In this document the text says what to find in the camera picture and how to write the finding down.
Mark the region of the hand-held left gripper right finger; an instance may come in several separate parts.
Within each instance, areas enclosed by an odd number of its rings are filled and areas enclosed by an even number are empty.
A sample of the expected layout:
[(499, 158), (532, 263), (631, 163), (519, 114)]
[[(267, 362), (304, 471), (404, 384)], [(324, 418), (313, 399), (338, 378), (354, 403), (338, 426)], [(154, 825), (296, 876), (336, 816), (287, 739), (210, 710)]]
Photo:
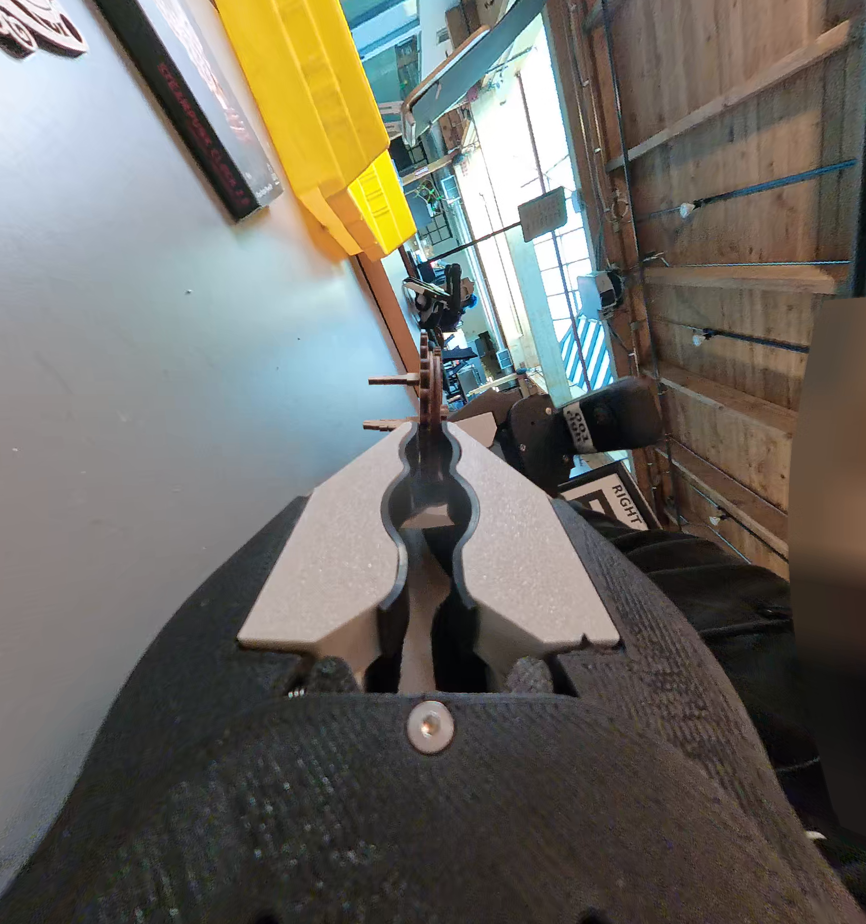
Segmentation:
[(549, 495), (456, 424), (442, 432), (451, 575), (473, 654), (503, 680), (525, 657), (614, 650), (620, 632)]

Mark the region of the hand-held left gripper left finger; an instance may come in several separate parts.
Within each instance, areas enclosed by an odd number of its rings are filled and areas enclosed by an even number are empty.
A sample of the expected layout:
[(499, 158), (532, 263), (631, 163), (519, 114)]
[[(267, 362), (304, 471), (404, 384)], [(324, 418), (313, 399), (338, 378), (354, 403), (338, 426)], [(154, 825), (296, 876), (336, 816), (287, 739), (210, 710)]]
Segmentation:
[(239, 634), (248, 650), (335, 657), (366, 687), (399, 687), (409, 624), (409, 555), (397, 525), (416, 422), (319, 484)]

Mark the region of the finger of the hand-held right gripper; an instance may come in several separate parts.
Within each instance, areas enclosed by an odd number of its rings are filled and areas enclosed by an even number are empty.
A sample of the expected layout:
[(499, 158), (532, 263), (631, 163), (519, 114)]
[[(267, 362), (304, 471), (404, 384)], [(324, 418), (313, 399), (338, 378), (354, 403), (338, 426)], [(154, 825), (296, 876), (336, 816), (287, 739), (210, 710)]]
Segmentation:
[(451, 420), (450, 425), (472, 437), (485, 448), (491, 448), (496, 440), (497, 423), (494, 413), (486, 411), (461, 420)]

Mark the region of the wooden gear assembly with pegs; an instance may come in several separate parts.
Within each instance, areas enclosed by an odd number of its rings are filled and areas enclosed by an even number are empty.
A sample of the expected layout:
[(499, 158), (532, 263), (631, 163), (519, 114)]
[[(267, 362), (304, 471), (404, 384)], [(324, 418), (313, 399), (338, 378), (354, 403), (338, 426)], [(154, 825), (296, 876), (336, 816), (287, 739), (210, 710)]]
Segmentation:
[(401, 424), (415, 422), (417, 431), (408, 443), (411, 499), (414, 509), (437, 506), (447, 500), (447, 477), (453, 462), (454, 446), (444, 425), (443, 368), (441, 349), (427, 331), (419, 341), (419, 371), (394, 376), (376, 376), (370, 385), (415, 386), (419, 399), (418, 416), (409, 419), (369, 420), (362, 423), (368, 432), (390, 433)]

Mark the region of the black framed white sign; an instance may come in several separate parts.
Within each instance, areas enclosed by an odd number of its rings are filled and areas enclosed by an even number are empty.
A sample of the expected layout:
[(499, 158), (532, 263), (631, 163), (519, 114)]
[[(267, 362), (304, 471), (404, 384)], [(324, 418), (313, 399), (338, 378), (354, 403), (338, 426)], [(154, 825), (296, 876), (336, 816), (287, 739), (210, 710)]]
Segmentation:
[(658, 518), (622, 461), (584, 471), (561, 483), (558, 492), (567, 501), (614, 518), (628, 528), (660, 528)]

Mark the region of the wood-edged grey table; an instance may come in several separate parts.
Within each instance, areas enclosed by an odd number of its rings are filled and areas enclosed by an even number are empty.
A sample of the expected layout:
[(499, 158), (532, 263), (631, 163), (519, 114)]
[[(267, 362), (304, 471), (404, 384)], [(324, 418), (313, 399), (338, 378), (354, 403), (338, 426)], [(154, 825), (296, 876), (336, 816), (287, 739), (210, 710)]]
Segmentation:
[(391, 283), (386, 266), (382, 261), (369, 259), (363, 253), (351, 257), (350, 263), (363, 290), (375, 303), (382, 327), (402, 370), (406, 373), (419, 373), (419, 334), (409, 321), (403, 295)]

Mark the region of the person's black printed hoodie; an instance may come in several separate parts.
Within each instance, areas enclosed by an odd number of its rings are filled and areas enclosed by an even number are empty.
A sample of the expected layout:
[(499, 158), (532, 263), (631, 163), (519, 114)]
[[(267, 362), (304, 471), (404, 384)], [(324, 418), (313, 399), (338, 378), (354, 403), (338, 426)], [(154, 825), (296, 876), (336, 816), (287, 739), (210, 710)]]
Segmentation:
[(573, 509), (677, 606), (713, 653), (758, 733), (788, 801), (834, 867), (866, 870), (827, 791), (807, 718), (788, 582), (692, 534), (638, 530), (580, 502)]

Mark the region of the sign on black pole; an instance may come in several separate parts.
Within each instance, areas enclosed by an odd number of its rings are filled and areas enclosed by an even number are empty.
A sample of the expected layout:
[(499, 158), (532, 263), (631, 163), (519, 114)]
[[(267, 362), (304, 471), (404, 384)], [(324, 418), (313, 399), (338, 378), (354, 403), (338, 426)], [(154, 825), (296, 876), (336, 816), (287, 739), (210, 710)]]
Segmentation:
[(519, 204), (519, 218), (516, 222), (497, 228), (481, 237), (450, 248), (432, 258), (432, 260), (445, 260), (447, 257), (476, 247), (495, 237), (508, 235), (510, 231), (519, 230), (524, 242), (531, 243), (538, 237), (550, 235), (565, 225), (568, 221), (568, 205), (566, 190), (563, 187), (543, 193), (529, 202)]

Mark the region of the yellow plastic bin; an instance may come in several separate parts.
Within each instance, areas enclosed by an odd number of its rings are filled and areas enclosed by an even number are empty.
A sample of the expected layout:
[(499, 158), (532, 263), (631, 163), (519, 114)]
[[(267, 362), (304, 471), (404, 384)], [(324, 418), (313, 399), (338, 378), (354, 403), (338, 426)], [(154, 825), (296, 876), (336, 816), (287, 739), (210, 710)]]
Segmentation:
[(336, 1), (219, 1), (288, 185), (348, 256), (383, 260), (416, 226)]

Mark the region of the black puzzle box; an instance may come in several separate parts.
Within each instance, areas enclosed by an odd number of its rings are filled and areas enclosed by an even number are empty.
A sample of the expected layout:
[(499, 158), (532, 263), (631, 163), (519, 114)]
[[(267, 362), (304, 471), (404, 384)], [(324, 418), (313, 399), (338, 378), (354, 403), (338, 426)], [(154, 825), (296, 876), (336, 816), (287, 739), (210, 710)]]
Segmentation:
[(94, 5), (231, 219), (242, 222), (274, 202), (279, 176), (194, 2)]

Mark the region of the ornate wooden teardrop piece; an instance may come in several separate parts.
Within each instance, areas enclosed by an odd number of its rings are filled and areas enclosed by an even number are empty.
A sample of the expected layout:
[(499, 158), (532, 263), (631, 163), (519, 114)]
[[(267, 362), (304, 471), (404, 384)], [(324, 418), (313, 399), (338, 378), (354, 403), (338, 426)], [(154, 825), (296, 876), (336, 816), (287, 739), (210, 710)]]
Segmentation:
[(89, 51), (57, 1), (0, 1), (0, 45), (21, 57), (45, 51), (76, 58)]

